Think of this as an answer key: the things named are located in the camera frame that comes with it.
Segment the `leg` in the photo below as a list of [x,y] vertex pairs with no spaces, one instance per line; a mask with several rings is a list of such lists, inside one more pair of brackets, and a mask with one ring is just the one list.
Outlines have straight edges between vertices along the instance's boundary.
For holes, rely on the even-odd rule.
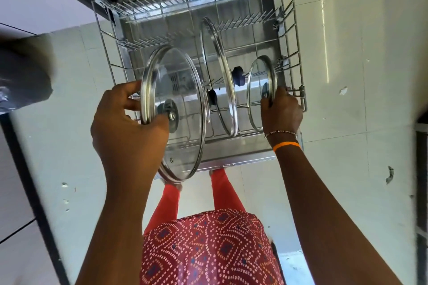
[[245,209],[227,178],[224,169],[216,169],[211,174],[211,185],[213,188],[214,208],[232,208],[245,212]]
[[162,198],[153,212],[153,215],[147,225],[147,228],[144,230],[143,235],[146,235],[162,223],[176,220],[177,213],[179,212],[179,199],[180,191],[177,189],[177,187],[175,185],[165,184]]

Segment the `red patterned kurta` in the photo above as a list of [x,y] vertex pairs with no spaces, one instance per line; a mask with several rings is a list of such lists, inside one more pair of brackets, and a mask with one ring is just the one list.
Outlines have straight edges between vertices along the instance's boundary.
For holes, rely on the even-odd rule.
[[141,284],[281,284],[263,225],[233,209],[161,224],[144,239]]

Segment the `orange bracelet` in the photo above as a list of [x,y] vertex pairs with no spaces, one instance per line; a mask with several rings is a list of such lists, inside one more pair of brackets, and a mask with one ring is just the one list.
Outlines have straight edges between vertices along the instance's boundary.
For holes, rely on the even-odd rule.
[[273,148],[274,152],[276,152],[280,147],[283,147],[283,146],[296,146],[296,147],[302,148],[300,144],[298,144],[297,142],[281,142],[281,143],[278,143],[276,146],[274,146]]

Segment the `small glass lid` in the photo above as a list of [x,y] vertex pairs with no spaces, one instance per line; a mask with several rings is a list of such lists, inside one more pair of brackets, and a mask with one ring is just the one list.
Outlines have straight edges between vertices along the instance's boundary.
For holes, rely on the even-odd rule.
[[277,88],[277,77],[268,56],[259,56],[251,65],[247,81],[247,108],[251,126],[262,131],[260,101],[268,98],[272,101]]
[[226,133],[230,136],[238,134],[238,110],[232,73],[227,64],[226,54],[214,24],[208,17],[201,22],[200,40],[202,57],[210,81],[215,81],[213,88],[219,95],[216,111]]
[[141,120],[157,114],[169,120],[169,138],[159,174],[180,183],[189,179],[201,162],[206,135],[206,97],[190,57],[171,45],[150,56],[141,81]]

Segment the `tile floor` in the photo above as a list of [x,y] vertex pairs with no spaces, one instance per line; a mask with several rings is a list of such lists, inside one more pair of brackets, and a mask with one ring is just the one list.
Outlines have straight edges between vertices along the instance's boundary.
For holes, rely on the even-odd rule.
[[[403,284],[415,284],[412,124],[428,104],[428,0],[296,2],[309,105],[302,123],[306,154]],[[89,126],[112,81],[94,24],[33,39],[51,58],[54,92],[43,103],[17,110],[13,119],[74,283],[105,196]],[[115,78],[123,80],[122,73]],[[340,95],[344,87],[347,93]],[[388,166],[395,174],[386,185]],[[278,251],[298,251],[276,161],[227,173]],[[161,192],[155,180],[143,226]],[[179,216],[213,207],[209,177],[198,173],[184,184]]]

